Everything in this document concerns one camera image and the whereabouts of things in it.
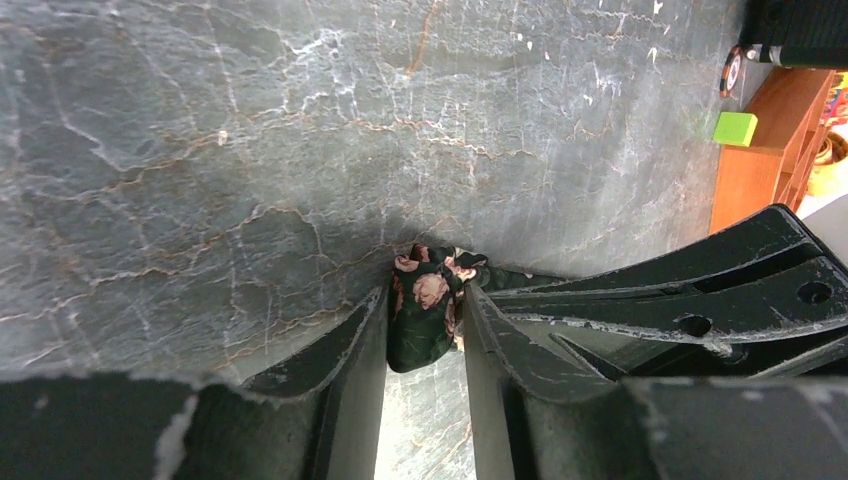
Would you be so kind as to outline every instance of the screw hole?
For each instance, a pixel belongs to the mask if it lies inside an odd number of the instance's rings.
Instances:
[[[686,335],[701,338],[713,328],[713,322],[700,315],[689,315],[677,321],[677,328]]]
[[[820,282],[810,282],[798,289],[798,298],[807,305],[821,305],[830,300],[833,290]]]

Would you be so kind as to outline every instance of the wooden shelf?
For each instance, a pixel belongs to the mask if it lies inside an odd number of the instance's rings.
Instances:
[[[759,119],[751,146],[721,149],[710,233],[773,203],[797,211],[827,133],[820,125],[833,70],[775,68],[745,109]]]

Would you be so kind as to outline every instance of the lime green cube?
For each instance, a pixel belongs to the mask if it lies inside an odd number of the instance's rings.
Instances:
[[[750,147],[758,122],[753,113],[721,112],[713,140],[722,145]]]

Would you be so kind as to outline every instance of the yellow object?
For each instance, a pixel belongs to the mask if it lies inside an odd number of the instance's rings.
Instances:
[[[848,189],[848,142],[839,135],[828,132],[822,144],[813,173],[807,184],[807,193],[814,197],[834,195]]]

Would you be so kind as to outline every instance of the pink rose print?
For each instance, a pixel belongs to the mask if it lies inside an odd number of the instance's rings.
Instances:
[[[400,283],[400,278],[397,275],[393,275],[393,277],[392,289],[397,292],[397,300],[395,300],[395,318],[397,318],[398,312],[403,308],[403,284]]]
[[[462,268],[456,266],[456,260],[454,257],[448,257],[445,259],[445,266],[450,269],[450,271],[459,277],[463,282],[467,280],[471,280],[472,278],[477,276],[477,270],[473,268]]]
[[[445,330],[448,335],[453,336],[453,331],[456,329],[456,305],[452,298],[448,299],[448,308],[445,310]]]
[[[395,268],[404,273],[410,273],[418,270],[418,264],[419,262],[410,260],[404,256],[395,257]]]
[[[415,301],[421,304],[421,308],[429,310],[448,293],[448,282],[441,275],[428,273],[415,281],[412,293],[415,295]]]
[[[412,248],[413,248],[413,250],[415,250],[415,257],[417,257],[418,260],[420,260],[424,263],[430,263],[430,249],[429,248],[425,247],[424,245],[418,245],[417,243]]]

